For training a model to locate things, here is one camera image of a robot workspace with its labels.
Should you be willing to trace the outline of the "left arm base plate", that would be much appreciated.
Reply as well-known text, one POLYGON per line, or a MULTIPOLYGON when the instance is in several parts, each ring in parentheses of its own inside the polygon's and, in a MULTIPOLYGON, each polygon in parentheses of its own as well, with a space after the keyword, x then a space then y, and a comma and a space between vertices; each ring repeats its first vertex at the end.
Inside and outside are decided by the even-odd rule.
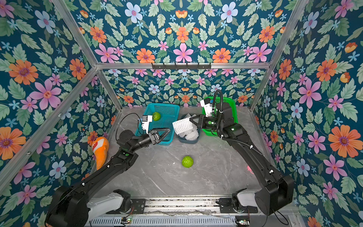
POLYGON ((127 203, 126 209, 119 208, 115 211, 107 212, 107 214, 143 214, 146 207, 146 199, 135 199, 131 198, 130 202, 127 203))

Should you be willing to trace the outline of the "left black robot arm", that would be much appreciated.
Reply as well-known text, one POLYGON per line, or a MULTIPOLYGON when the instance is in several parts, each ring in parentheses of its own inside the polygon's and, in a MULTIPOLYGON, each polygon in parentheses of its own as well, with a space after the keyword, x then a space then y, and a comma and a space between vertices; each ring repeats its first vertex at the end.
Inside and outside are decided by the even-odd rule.
POLYGON ((44 224, 47 227, 83 227, 109 211, 120 208, 128 211, 130 195, 122 190, 101 198, 94 198, 94 195, 132 167, 138 158, 138 149, 159 144, 170 131, 169 128, 157 128, 140 136, 131 130, 121 132, 117 140, 120 148, 110 161, 84 180, 55 191, 44 224))

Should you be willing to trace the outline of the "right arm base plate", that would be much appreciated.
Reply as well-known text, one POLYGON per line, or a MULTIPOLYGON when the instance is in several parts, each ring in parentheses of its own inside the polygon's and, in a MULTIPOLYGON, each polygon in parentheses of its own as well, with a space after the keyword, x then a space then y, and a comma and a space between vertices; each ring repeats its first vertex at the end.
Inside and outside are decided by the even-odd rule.
POLYGON ((243 214, 255 214, 258 213, 257 207, 242 206, 237 199, 234 198, 219 198, 216 201, 219 206, 220 213, 243 213, 243 214))

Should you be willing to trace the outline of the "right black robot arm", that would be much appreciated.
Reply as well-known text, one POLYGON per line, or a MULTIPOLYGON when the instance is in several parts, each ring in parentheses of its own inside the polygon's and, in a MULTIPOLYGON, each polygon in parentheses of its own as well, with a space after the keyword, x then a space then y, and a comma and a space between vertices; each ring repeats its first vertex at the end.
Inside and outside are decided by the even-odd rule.
POLYGON ((235 198, 243 206, 259 208, 269 216, 293 200, 295 182, 291 176, 283 175, 255 147, 248 132, 234 121, 228 103, 212 104, 209 98, 201 101, 205 113, 191 117, 190 122, 201 129, 215 131, 217 136, 233 147, 245 160, 261 189, 257 192, 240 190, 235 198))

